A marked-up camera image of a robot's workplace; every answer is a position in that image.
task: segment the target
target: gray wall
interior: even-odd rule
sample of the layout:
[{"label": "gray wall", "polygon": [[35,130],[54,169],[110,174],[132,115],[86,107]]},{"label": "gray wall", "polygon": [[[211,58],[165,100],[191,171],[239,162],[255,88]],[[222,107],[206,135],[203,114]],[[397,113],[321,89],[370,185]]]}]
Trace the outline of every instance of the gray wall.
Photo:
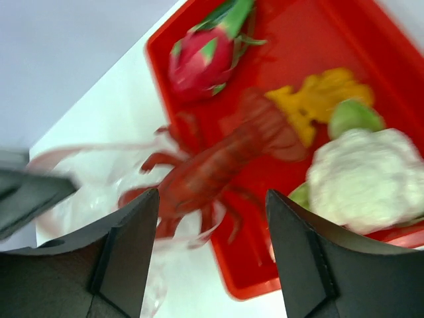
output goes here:
[{"label": "gray wall", "polygon": [[0,0],[0,147],[32,146],[176,0]]}]

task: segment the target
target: white cauliflower floret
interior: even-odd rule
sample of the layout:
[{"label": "white cauliflower floret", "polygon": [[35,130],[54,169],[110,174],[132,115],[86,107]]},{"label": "white cauliflower floret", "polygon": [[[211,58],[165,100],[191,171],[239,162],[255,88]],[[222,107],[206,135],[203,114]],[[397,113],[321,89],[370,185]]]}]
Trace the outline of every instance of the white cauliflower floret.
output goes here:
[{"label": "white cauliflower floret", "polygon": [[396,129],[351,129],[316,151],[307,173],[315,214],[365,235],[424,212],[424,163]]}]

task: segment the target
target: crayfish leg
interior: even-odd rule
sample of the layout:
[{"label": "crayfish leg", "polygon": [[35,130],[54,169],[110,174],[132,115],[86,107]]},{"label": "crayfish leg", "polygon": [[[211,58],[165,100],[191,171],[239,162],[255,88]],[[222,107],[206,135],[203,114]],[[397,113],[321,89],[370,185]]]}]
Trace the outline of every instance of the crayfish leg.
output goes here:
[{"label": "crayfish leg", "polygon": [[156,134],[161,134],[161,133],[168,133],[171,139],[173,139],[178,144],[178,147],[180,148],[181,151],[185,152],[191,157],[195,155],[194,151],[190,149],[190,147],[180,138],[174,125],[170,125],[167,127],[160,127],[156,130]]},{"label": "crayfish leg", "polygon": [[118,199],[118,209],[126,206],[128,203],[130,203],[136,197],[141,195],[143,192],[150,189],[155,189],[157,187],[158,187],[157,185],[152,185],[151,187],[136,187],[134,189],[130,189],[124,192]]},{"label": "crayfish leg", "polygon": [[209,204],[201,210],[200,233],[204,233],[213,228],[213,208]]},{"label": "crayfish leg", "polygon": [[173,166],[175,168],[175,167],[178,167],[183,162],[184,162],[183,160],[175,157],[173,154],[169,154],[166,152],[155,152],[154,154],[151,154],[147,158],[147,160],[141,166],[140,171],[149,172],[156,165],[159,165],[159,164],[166,164],[169,166]]},{"label": "crayfish leg", "polygon": [[177,227],[181,222],[182,217],[175,219],[164,219],[160,220],[159,225],[156,228],[156,239],[164,239],[168,237],[174,237]]},{"label": "crayfish leg", "polygon": [[241,195],[243,199],[257,206],[259,208],[261,216],[264,218],[265,221],[267,220],[265,203],[261,201],[261,199],[259,199],[257,195],[253,194],[250,190],[246,189],[245,187],[240,187],[239,185],[229,184],[225,189]]},{"label": "crayfish leg", "polygon": [[177,116],[181,118],[184,123],[188,126],[190,133],[196,138],[197,142],[197,152],[204,151],[206,146],[206,141],[204,135],[200,131],[199,122],[193,114],[186,113],[185,111],[180,111]]},{"label": "crayfish leg", "polygon": [[228,244],[231,244],[232,242],[234,242],[243,226],[243,218],[241,217],[241,214],[237,212],[237,210],[227,200],[221,199],[221,203],[225,206],[225,209],[227,210],[234,222],[233,231],[231,232],[227,240]]}]

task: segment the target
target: plastic toy food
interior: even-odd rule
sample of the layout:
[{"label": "plastic toy food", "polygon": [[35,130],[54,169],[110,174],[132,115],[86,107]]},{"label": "plastic toy food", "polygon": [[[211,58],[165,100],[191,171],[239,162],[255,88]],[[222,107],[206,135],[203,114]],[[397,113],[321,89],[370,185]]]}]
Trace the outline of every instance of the plastic toy food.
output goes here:
[{"label": "plastic toy food", "polygon": [[336,139],[350,129],[362,128],[372,132],[385,129],[383,118],[375,110],[359,101],[348,99],[341,102],[331,117],[328,133]]},{"label": "plastic toy food", "polygon": [[289,199],[296,202],[298,205],[303,207],[305,210],[309,208],[309,186],[307,182],[303,182],[297,188],[295,188],[289,195]]},{"label": "plastic toy food", "polygon": [[315,138],[316,130],[312,122],[328,124],[340,102],[357,99],[368,107],[374,103],[370,87],[358,83],[353,73],[345,68],[308,76],[297,93],[293,93],[292,86],[284,86],[269,91],[266,97],[275,101],[288,114],[289,122],[306,147],[311,146]]},{"label": "plastic toy food", "polygon": [[[242,219],[225,201],[223,192],[229,190],[242,193],[261,210],[264,209],[261,200],[245,189],[231,185],[233,177],[251,160],[262,154],[270,154],[283,161],[301,160],[306,156],[306,148],[287,122],[285,114],[260,92],[254,89],[246,91],[240,112],[242,123],[239,127],[221,142],[199,154],[191,153],[176,136],[172,127],[159,129],[159,132],[168,131],[191,158],[181,160],[171,154],[157,152],[141,167],[143,172],[153,169],[157,164],[174,167],[158,185],[161,222],[156,230],[156,238],[174,236],[181,218],[198,209],[202,214],[201,231],[210,229],[213,212],[211,204],[218,200],[227,208],[235,222],[229,238],[231,242],[242,225]],[[192,128],[199,136],[198,127]],[[130,190],[121,200],[127,201],[127,197],[131,195]]]},{"label": "plastic toy food", "polygon": [[247,45],[265,43],[240,34],[253,5],[254,0],[228,0],[174,44],[168,75],[180,99],[194,101],[219,93]]},{"label": "plastic toy food", "polygon": [[350,129],[316,151],[307,173],[311,211],[358,234],[424,211],[424,162],[402,132]]}]

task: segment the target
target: yellow toy vegetable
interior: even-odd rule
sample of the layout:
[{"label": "yellow toy vegetable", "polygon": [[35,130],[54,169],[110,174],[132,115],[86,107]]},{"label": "yellow toy vegetable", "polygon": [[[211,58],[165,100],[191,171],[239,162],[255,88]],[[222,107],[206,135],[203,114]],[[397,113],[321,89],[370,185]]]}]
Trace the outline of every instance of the yellow toy vegetable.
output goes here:
[{"label": "yellow toy vegetable", "polygon": [[371,88],[358,83],[353,73],[345,68],[335,68],[321,75],[308,76],[297,93],[293,93],[293,87],[288,85],[269,91],[266,97],[275,101],[288,115],[290,124],[306,147],[311,146],[315,138],[313,121],[328,124],[340,102],[357,99],[367,107],[374,103]]}]

